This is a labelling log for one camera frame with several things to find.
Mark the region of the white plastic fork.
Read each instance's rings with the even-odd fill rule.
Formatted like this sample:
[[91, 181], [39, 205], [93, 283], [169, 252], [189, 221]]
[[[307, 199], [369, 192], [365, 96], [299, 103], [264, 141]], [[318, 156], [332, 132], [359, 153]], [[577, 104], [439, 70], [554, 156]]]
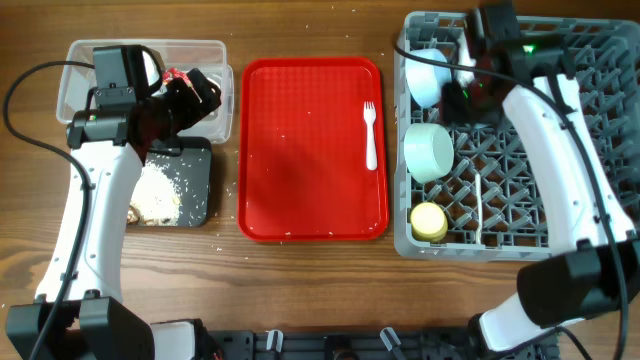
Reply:
[[370, 171], [377, 169], [377, 152], [374, 135], [376, 121], [376, 109], [373, 102], [365, 102], [363, 107], [363, 119], [366, 124], [366, 167]]

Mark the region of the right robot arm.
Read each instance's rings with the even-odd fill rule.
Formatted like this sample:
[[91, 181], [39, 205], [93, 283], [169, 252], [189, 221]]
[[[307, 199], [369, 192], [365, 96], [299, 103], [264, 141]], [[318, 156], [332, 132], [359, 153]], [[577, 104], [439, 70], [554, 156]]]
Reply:
[[473, 123], [512, 124], [542, 199], [551, 252], [519, 271], [511, 297], [472, 319], [478, 351], [505, 355], [609, 312], [620, 317], [623, 349], [639, 291], [639, 241], [587, 128], [564, 38], [524, 35], [508, 1], [471, 10], [465, 36], [474, 79], [448, 85], [444, 97]]

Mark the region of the grey dishwasher rack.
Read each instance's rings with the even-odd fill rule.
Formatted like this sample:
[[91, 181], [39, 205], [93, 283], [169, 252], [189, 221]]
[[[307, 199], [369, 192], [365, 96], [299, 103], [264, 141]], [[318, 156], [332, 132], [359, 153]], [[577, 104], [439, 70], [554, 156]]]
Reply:
[[[629, 20], [521, 16], [526, 36], [564, 37], [578, 67], [580, 101], [611, 187], [632, 221], [639, 220], [639, 25]], [[397, 163], [394, 247], [404, 257], [452, 261], [537, 261], [550, 254], [542, 200], [526, 153], [511, 124], [455, 126], [451, 172], [426, 184], [408, 172], [404, 138], [414, 123], [436, 123], [436, 107], [421, 108], [408, 89], [405, 58], [394, 57]], [[475, 241], [475, 173], [481, 175], [482, 245]], [[412, 235], [411, 210], [439, 205], [448, 231], [439, 243]]]

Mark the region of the yellow plastic cup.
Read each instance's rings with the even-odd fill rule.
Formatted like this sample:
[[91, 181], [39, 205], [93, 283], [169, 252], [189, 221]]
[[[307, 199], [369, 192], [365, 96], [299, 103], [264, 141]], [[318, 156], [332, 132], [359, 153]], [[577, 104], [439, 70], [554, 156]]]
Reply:
[[410, 213], [412, 235], [416, 240], [439, 243], [448, 231], [448, 220], [443, 209], [433, 203], [424, 202]]

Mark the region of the red serving tray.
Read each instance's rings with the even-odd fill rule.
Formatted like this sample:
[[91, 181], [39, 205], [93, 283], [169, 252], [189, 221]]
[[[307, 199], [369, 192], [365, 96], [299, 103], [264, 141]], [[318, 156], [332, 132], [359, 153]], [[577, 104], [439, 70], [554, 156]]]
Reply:
[[[366, 167], [365, 102], [378, 166]], [[237, 225], [261, 243], [368, 241], [389, 224], [381, 73], [365, 57], [263, 58], [242, 77]]]

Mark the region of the mint green bowl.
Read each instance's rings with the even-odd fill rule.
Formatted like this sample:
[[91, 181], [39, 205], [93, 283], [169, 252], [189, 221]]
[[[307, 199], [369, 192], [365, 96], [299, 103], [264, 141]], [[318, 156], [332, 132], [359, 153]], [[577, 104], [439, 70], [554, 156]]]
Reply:
[[421, 184], [446, 176], [453, 167], [454, 148], [447, 129], [439, 124], [414, 123], [405, 133], [407, 170]]

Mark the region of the white plastic spoon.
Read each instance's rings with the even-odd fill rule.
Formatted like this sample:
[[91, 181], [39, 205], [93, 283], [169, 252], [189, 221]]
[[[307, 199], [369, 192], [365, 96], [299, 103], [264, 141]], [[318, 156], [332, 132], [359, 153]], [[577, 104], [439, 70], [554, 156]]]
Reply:
[[481, 191], [481, 175], [479, 172], [475, 173], [474, 176], [475, 183], [475, 196], [476, 196], [476, 211], [477, 211], [477, 228], [475, 231], [475, 241], [478, 245], [482, 245], [482, 234], [483, 234], [483, 205], [482, 205], [482, 191]]

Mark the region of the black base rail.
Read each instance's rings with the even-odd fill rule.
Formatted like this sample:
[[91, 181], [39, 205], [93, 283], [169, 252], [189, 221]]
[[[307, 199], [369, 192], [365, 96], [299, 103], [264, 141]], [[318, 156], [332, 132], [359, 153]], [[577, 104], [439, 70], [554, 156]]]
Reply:
[[503, 353], [482, 352], [472, 346], [462, 327], [373, 332], [287, 332], [277, 330], [211, 331], [220, 347], [216, 359], [244, 360], [389, 360], [389, 359], [558, 359], [552, 336]]

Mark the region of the red snack wrapper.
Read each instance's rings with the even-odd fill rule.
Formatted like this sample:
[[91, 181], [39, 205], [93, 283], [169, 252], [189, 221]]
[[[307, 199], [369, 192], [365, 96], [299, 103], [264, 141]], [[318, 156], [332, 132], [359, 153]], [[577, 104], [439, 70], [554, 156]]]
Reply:
[[169, 68], [164, 71], [162, 75], [162, 81], [164, 85], [168, 85], [171, 81], [181, 79], [185, 82], [185, 84], [189, 87], [192, 86], [192, 82], [187, 76], [187, 74], [181, 70], [176, 68]]

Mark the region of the food scraps and rice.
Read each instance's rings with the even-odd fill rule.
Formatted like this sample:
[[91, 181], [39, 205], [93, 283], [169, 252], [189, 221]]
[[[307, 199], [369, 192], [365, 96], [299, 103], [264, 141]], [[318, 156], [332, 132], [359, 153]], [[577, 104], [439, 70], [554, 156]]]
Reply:
[[202, 156], [149, 154], [129, 205], [127, 224], [197, 227], [207, 217], [208, 167]]

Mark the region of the clear plastic bin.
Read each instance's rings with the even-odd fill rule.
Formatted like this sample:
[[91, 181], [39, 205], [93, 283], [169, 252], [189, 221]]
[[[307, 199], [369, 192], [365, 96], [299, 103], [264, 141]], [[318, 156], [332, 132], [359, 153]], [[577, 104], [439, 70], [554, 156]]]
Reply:
[[[69, 48], [69, 61], [91, 63], [93, 49], [115, 45], [143, 45], [151, 49], [163, 69], [181, 72], [199, 69], [208, 80], [221, 89], [221, 106], [191, 128], [179, 133], [181, 137], [205, 137], [212, 144], [222, 144], [231, 135], [234, 112], [233, 70], [227, 62], [226, 46], [218, 40], [184, 39], [88, 39], [77, 40]], [[96, 85], [92, 70], [66, 67], [61, 75], [56, 118], [69, 123], [76, 112], [85, 107], [87, 92]]]

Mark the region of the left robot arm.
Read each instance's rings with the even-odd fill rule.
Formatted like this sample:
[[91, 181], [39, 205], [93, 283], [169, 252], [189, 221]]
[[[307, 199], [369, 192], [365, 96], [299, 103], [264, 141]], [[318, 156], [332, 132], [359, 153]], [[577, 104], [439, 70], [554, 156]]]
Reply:
[[96, 83], [68, 124], [60, 155], [71, 166], [52, 260], [34, 300], [12, 306], [6, 333], [24, 359], [221, 359], [224, 349], [199, 319], [150, 324], [122, 302], [126, 217], [147, 153], [221, 104], [200, 70], [182, 76], [143, 45], [97, 47]]

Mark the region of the black waste tray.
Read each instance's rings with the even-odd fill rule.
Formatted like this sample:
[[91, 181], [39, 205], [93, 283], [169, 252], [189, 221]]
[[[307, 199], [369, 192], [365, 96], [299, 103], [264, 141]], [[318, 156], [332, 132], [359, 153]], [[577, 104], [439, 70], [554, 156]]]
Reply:
[[71, 155], [89, 175], [87, 222], [109, 221], [129, 202], [130, 226], [197, 227], [207, 218], [212, 153], [201, 137], [187, 137], [179, 156], [150, 153], [142, 161], [128, 144], [89, 142]]

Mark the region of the white napkin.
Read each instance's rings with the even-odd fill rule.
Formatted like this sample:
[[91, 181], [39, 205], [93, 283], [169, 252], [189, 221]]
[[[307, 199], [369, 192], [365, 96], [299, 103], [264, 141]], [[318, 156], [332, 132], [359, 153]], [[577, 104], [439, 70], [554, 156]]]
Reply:
[[[165, 93], [167, 92], [167, 86], [168, 86], [171, 82], [174, 82], [176, 79], [170, 79], [170, 80], [167, 80], [167, 81], [163, 81], [163, 83], [162, 83], [162, 85], [161, 85], [160, 89], [159, 89], [159, 90], [157, 90], [156, 92], [154, 92], [154, 93], [152, 94], [152, 96], [159, 96], [159, 95], [165, 94]], [[211, 84], [213, 84], [213, 85], [215, 85], [215, 86], [217, 86], [217, 87], [220, 87], [219, 82], [217, 82], [217, 81], [215, 81], [215, 80], [213, 80], [213, 79], [211, 79], [211, 78], [209, 78], [209, 77], [206, 77], [206, 80], [207, 80], [207, 83], [209, 83], [210, 85], [211, 85]], [[187, 86], [188, 86], [188, 87], [189, 87], [189, 88], [194, 92], [194, 94], [195, 94], [195, 95], [197, 95], [199, 98], [201, 98], [201, 96], [199, 95], [199, 93], [196, 91], [196, 89], [195, 89], [195, 87], [194, 87], [193, 83], [192, 83], [188, 78], [186, 78], [185, 80], [183, 79], [183, 82], [184, 82], [184, 83], [185, 83], [185, 84], [186, 84], [186, 85], [187, 85]]]

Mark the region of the blue bowl with food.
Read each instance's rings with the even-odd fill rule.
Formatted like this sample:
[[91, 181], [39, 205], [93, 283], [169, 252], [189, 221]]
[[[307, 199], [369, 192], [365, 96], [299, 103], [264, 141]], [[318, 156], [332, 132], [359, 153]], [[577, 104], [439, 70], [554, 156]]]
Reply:
[[407, 58], [405, 72], [408, 89], [421, 108], [429, 108], [441, 99], [441, 89], [452, 80], [446, 67], [433, 66]]

